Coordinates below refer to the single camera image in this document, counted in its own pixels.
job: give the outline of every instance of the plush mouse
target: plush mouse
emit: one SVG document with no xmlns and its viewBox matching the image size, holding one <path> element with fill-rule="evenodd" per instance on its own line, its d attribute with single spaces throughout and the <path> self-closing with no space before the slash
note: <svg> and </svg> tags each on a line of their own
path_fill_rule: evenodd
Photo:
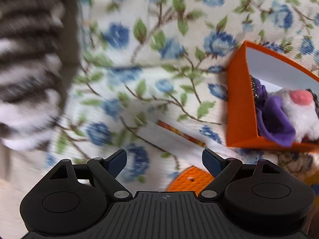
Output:
<svg viewBox="0 0 319 239">
<path fill-rule="evenodd" d="M 311 141 L 319 139 L 319 118 L 310 91 L 284 88 L 270 95 L 282 98 L 282 110 L 296 130 L 295 142 L 300 143 L 306 137 Z"/>
</svg>

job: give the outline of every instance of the crosshair marking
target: crosshair marking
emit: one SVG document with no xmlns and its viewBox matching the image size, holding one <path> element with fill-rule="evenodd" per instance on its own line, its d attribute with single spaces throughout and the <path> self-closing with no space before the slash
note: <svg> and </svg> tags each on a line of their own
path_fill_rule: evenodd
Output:
<svg viewBox="0 0 319 239">
<path fill-rule="evenodd" d="M 162 198 L 165 199 L 165 200 L 168 200 L 168 199 L 171 198 L 171 196 L 166 194 L 166 195 L 164 195 Z"/>
</svg>

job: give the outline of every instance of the orange lid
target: orange lid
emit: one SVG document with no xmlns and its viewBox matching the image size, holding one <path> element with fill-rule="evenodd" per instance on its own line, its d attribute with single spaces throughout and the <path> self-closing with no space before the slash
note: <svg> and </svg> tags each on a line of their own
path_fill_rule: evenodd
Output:
<svg viewBox="0 0 319 239">
<path fill-rule="evenodd" d="M 167 191 L 195 191 L 198 196 L 213 179 L 211 174 L 191 166 L 170 184 Z"/>
</svg>

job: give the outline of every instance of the purple fabric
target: purple fabric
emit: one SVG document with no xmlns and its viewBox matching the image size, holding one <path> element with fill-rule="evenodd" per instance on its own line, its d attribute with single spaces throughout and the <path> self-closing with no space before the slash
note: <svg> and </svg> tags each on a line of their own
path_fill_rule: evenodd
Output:
<svg viewBox="0 0 319 239">
<path fill-rule="evenodd" d="M 279 96 L 269 96 L 264 85 L 258 84 L 258 99 L 255 99 L 259 135 L 283 147 L 291 147 L 296 131 L 282 111 L 283 100 Z"/>
</svg>

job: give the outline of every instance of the bedspread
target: bedspread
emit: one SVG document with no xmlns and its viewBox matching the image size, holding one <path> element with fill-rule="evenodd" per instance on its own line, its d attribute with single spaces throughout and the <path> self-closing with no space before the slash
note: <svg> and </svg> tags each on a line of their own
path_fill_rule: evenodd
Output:
<svg viewBox="0 0 319 239">
<path fill-rule="evenodd" d="M 165 190 L 192 164 L 137 135 L 152 111 L 225 144 L 226 68 L 244 40 L 319 70 L 319 0 L 81 0 L 81 25 L 82 66 L 47 167 L 124 148 L 118 179 L 133 193 Z M 300 178 L 317 170 L 308 153 L 234 150 Z"/>
</svg>

